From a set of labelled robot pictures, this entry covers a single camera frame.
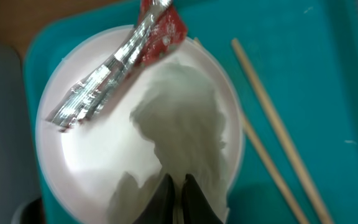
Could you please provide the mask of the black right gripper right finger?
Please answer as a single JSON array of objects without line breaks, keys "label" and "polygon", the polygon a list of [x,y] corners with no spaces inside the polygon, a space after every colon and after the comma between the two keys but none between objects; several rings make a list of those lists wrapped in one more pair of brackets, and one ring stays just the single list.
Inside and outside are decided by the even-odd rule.
[{"label": "black right gripper right finger", "polygon": [[184,224],[223,224],[213,212],[197,181],[191,174],[185,176],[181,191]]}]

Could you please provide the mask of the white tissue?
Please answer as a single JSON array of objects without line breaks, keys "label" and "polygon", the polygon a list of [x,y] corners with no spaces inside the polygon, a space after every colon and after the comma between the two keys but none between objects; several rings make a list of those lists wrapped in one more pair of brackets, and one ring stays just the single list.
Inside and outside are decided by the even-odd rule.
[{"label": "white tissue", "polygon": [[228,214],[225,118],[214,85],[199,70],[166,63],[130,115],[141,136],[154,144],[161,168],[144,183],[125,173],[112,195],[109,223],[133,223],[146,208],[165,174],[173,179],[173,223],[184,223],[181,191],[185,176],[197,181],[213,212],[224,223]]}]

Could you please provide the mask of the red snack wrapper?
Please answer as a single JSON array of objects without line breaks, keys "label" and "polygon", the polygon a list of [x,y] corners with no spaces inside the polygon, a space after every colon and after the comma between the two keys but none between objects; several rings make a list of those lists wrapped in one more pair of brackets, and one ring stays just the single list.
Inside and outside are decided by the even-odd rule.
[{"label": "red snack wrapper", "polygon": [[172,0],[142,1],[139,21],[119,48],[86,78],[71,87],[46,120],[66,131],[91,120],[134,69],[146,67],[174,51],[187,28]]}]

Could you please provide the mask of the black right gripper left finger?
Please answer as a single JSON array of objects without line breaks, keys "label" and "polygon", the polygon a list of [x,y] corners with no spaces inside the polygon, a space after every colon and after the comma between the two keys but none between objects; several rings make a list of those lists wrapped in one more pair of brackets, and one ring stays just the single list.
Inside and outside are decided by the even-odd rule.
[{"label": "black right gripper left finger", "polygon": [[175,204],[175,186],[165,174],[146,208],[133,224],[172,224]]}]

